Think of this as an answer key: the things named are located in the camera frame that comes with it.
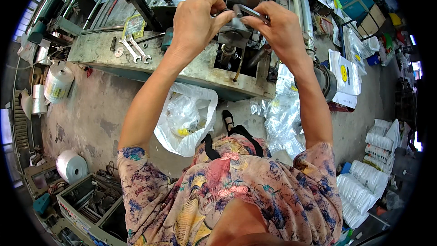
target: person's right hand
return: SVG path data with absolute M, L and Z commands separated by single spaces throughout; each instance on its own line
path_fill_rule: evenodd
M 250 15 L 242 17 L 241 22 L 261 32 L 279 59 L 294 75 L 301 68 L 312 70 L 313 63 L 309 61 L 305 50 L 298 16 L 273 1 L 262 2 L 254 11 L 268 15 L 270 26 Z

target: coil spring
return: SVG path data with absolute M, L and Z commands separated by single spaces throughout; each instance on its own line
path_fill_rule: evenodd
M 117 38 L 112 37 L 111 48 L 109 48 L 110 51 L 115 51 L 116 42 L 117 42 Z

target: wrench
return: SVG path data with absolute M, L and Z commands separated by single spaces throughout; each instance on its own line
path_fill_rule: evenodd
M 150 58 L 150 55 L 145 55 L 145 53 L 142 51 L 142 49 L 140 48 L 140 46 L 135 42 L 134 38 L 132 37 L 132 35 L 129 35 L 128 37 L 128 41 L 131 42 L 132 46 L 134 46 L 134 48 L 139 52 L 139 54 L 141 54 L 142 59 L 144 60 L 145 64 L 148 64 L 147 62 L 147 58 Z
M 118 40 L 118 42 L 122 43 L 128 49 L 128 51 L 132 54 L 132 56 L 134 57 L 135 64 L 138 64 L 137 63 L 138 59 L 139 59 L 139 61 L 141 61 L 141 56 L 135 53 L 135 51 L 129 45 L 128 41 L 126 41 L 126 37 L 125 36 L 124 36 L 123 39 Z
M 260 13 L 252 10 L 249 7 L 246 7 L 242 4 L 234 4 L 233 9 L 234 9 L 234 12 L 238 18 L 243 17 L 243 14 L 241 13 L 241 11 L 243 11 L 243 12 L 250 14 L 251 16 L 254 16 L 254 17 L 261 19 L 263 22 L 265 22 L 267 25 L 270 26 L 270 19 L 266 18 L 264 15 L 261 15 Z

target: pink floral shirt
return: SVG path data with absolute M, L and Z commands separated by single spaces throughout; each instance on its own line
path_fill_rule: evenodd
M 256 205 L 271 234 L 314 245 L 335 242 L 342 227 L 334 153 L 320 142 L 302 152 L 293 167 L 264 157 L 245 137 L 213 140 L 221 158 L 211 161 L 205 143 L 177 182 L 148 161 L 142 148 L 118 151 L 129 245 L 205 245 L 226 204 L 240 198 Z

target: dirty floor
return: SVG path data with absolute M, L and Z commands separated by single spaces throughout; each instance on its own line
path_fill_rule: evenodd
M 321 39 L 316 42 L 320 61 L 326 60 L 327 53 L 322 52 L 327 52 L 329 42 Z M 75 80 L 68 99 L 42 116 L 44 151 L 56 159 L 63 150 L 72 149 L 85 158 L 90 172 L 96 172 L 105 169 L 110 161 L 117 162 L 123 118 L 143 83 L 97 70 L 87 78 L 77 65 L 69 66 Z M 336 165 L 362 159 L 366 132 L 374 118 L 390 120 L 394 117 L 394 89 L 399 76 L 396 62 L 385 68 L 368 66 L 366 71 L 355 111 L 332 113 Z M 244 125 L 254 137 L 265 138 L 264 118 L 250 114 L 249 101 L 219 104 L 214 135 L 226 131 L 221 119 L 224 109 L 232 112 L 235 123 Z M 289 163 L 283 154 L 278 156 Z M 168 152 L 154 136 L 150 142 L 150 158 L 162 172 L 175 178 L 191 163 L 191 158 Z

